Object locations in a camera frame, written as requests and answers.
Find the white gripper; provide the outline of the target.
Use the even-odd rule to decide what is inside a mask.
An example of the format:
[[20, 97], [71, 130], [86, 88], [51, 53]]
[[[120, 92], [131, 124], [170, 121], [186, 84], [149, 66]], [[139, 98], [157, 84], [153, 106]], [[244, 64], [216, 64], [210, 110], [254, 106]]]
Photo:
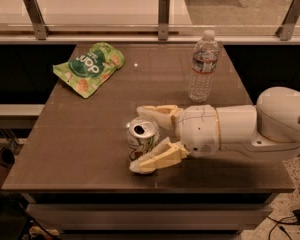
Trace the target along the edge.
[[180, 163], [189, 156], [201, 158], [219, 151], [219, 128], [216, 110], [210, 105], [143, 105], [137, 108], [139, 116], [154, 119], [157, 124], [172, 130], [176, 123], [176, 136], [180, 141], [172, 143], [163, 139], [150, 152], [130, 163], [129, 169], [137, 174], [150, 174], [162, 168]]

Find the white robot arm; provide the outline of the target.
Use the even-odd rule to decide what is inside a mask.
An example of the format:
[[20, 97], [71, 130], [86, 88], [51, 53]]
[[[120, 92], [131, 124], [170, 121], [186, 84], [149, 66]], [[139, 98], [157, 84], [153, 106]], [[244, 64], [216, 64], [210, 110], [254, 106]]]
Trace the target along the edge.
[[187, 157], [236, 151], [251, 158], [286, 160], [300, 154], [300, 92], [286, 87], [263, 91], [254, 105], [141, 106], [137, 113], [175, 131], [154, 150], [132, 160], [130, 170], [149, 174]]

